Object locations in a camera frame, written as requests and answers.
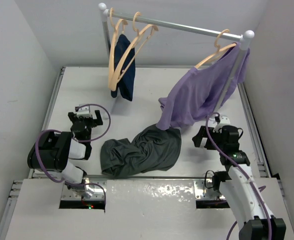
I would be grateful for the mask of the beige plastic hanger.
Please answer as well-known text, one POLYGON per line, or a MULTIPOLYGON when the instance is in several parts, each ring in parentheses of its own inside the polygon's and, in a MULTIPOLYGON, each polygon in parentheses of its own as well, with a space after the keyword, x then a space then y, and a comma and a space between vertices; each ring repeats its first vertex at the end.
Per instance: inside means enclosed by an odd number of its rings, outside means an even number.
POLYGON ((134 40, 130 43, 129 47, 127 48, 127 50, 125 51, 125 53, 123 54, 123 56, 121 57, 121 60, 119 61, 119 64, 117 65, 116 69, 115 69, 115 73, 114 73, 114 77, 112 78, 112 80, 114 81, 114 83, 117 83, 121 80, 121 78, 123 77, 124 73, 127 71, 127 69, 129 68, 129 66, 131 65, 132 61, 135 60, 136 55, 139 53, 140 49, 145 45, 145 43, 152 37, 152 35, 154 34, 155 31, 158 31, 158 27, 154 24, 148 24, 146 25, 142 30, 139 30, 138 28, 136 28, 135 26, 135 21, 137 17, 142 16, 141 12, 136 12, 133 20, 132 20, 132 24, 133 24, 133 30, 137 33, 137 36, 134 38, 134 40), (135 48, 139 42, 141 41, 141 39, 144 36, 144 33, 147 31, 147 29, 151 29, 150 34, 147 36, 146 40, 141 44, 140 48, 137 50, 137 52, 135 53, 135 56, 132 58, 132 60, 130 61, 128 67, 124 70, 124 72, 122 74, 120 74, 121 68, 130 52, 131 49, 135 48))

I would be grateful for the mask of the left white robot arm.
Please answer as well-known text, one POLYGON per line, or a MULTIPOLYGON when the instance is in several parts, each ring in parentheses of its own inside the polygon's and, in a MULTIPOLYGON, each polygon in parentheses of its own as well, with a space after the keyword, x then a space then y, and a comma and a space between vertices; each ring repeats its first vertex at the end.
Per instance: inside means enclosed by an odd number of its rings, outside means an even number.
POLYGON ((71 188, 81 188, 87 182, 86 172, 75 166, 71 160, 88 160, 92 129, 103 125, 99 110, 92 116, 89 107, 69 112, 72 123, 70 131, 45 130, 37 138, 27 157, 28 167, 42 171, 55 181, 65 181, 71 188))

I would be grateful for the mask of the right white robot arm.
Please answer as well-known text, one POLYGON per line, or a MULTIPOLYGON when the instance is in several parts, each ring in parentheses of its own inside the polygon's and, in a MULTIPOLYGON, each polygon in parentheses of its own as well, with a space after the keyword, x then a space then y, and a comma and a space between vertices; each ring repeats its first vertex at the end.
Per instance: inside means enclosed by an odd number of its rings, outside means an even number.
POLYGON ((257 186, 247 155, 240 150, 239 128, 225 125, 218 130, 202 126, 192 138, 195 147, 203 139, 204 148, 217 150, 224 171, 217 171, 212 177, 212 189, 226 198, 232 210, 241 240, 283 240, 286 224, 277 218, 267 206, 257 186))

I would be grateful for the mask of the dark grey t shirt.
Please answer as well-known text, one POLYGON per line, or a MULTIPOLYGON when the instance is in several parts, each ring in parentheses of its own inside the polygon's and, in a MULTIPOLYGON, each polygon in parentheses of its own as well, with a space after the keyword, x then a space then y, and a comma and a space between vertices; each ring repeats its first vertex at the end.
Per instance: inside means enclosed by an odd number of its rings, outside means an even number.
POLYGON ((114 178, 127 178, 150 171, 167 171, 177 162, 181 145, 179 129, 160 130, 150 125, 132 141, 127 138, 105 141, 100 150, 101 172, 114 178))

